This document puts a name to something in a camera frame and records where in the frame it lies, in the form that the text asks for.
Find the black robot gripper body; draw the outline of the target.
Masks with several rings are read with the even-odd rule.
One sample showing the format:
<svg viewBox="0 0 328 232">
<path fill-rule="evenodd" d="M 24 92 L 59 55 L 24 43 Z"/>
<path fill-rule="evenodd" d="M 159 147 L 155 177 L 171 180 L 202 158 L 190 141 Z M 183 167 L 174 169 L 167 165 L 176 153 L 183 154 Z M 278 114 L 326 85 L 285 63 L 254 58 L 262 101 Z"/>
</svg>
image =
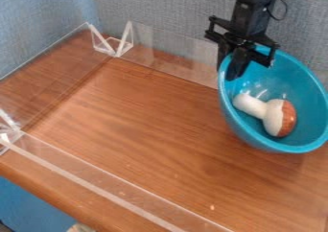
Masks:
<svg viewBox="0 0 328 232">
<path fill-rule="evenodd" d="M 266 36 L 271 10 L 275 0 L 235 0 L 229 20 L 208 17 L 210 25 L 204 37 L 219 43 L 225 39 L 233 51 L 237 48 L 249 50 L 250 58 L 269 67 L 273 61 L 278 43 Z"/>
</svg>

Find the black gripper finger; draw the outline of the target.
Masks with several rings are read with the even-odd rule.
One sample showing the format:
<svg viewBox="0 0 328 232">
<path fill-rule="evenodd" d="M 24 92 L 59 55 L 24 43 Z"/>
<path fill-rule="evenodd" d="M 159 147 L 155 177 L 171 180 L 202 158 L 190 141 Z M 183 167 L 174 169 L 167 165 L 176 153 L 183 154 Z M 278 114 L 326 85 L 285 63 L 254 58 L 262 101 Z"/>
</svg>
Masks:
<svg viewBox="0 0 328 232">
<path fill-rule="evenodd" d="M 243 75 L 246 68 L 250 64 L 250 61 L 251 58 L 250 58 L 249 50 L 245 48 L 237 48 L 233 51 L 231 60 L 226 69 L 225 79 L 227 81 L 233 81 Z"/>
<path fill-rule="evenodd" d="M 222 61 L 231 51 L 231 46 L 225 39 L 219 40 L 218 43 L 218 59 L 217 59 L 217 68 L 221 68 Z"/>
</svg>

